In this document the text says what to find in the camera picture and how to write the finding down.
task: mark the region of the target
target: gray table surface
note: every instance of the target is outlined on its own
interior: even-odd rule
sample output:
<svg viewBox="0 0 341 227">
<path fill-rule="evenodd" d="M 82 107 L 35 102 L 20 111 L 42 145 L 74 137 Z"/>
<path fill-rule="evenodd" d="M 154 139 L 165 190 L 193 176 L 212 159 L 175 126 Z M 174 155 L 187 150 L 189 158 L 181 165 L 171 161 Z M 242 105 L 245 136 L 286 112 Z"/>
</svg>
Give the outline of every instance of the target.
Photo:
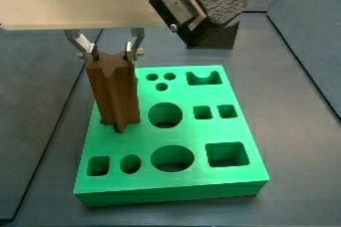
<svg viewBox="0 0 341 227">
<path fill-rule="evenodd" d="M 101 30 L 87 30 L 92 41 Z M 0 29 L 0 219 L 15 215 L 83 62 L 63 31 Z"/>
<path fill-rule="evenodd" d="M 99 46 L 123 49 L 129 30 Z M 141 67 L 224 65 L 269 170 L 257 196 L 86 208 L 72 194 L 94 98 L 80 77 L 10 226 L 341 225 L 341 123 L 265 14 L 244 14 L 236 48 L 187 50 L 147 30 Z"/>
<path fill-rule="evenodd" d="M 341 119 L 341 0 L 276 0 L 268 15 Z"/>
</svg>

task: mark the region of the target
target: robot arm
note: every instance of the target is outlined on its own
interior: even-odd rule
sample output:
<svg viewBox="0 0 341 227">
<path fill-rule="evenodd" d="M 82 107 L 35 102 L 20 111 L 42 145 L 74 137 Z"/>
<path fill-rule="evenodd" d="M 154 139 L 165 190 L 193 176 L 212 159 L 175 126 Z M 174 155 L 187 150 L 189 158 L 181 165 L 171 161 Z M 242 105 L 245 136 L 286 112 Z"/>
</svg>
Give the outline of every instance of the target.
<svg viewBox="0 0 341 227">
<path fill-rule="evenodd" d="M 191 47 L 245 10 L 246 0 L 150 0 L 173 32 Z"/>
</svg>

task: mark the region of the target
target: rectangular hole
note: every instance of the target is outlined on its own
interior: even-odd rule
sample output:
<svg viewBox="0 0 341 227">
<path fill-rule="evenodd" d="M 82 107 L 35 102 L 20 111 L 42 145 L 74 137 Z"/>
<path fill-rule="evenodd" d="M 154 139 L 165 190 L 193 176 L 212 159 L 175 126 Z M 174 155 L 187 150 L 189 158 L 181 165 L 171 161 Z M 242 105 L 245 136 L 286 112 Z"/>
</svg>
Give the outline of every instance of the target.
<svg viewBox="0 0 341 227">
<path fill-rule="evenodd" d="M 198 106 L 193 108 L 195 119 L 212 119 L 212 111 L 209 106 Z"/>
<path fill-rule="evenodd" d="M 218 106 L 218 113 L 221 118 L 234 118 L 237 117 L 236 108 L 233 105 Z"/>
<path fill-rule="evenodd" d="M 88 176 L 107 175 L 110 171 L 110 158 L 107 156 L 95 156 L 88 162 Z"/>
<path fill-rule="evenodd" d="M 230 167 L 249 164 L 249 157 L 241 142 L 209 143 L 205 148 L 210 167 Z"/>
</svg>

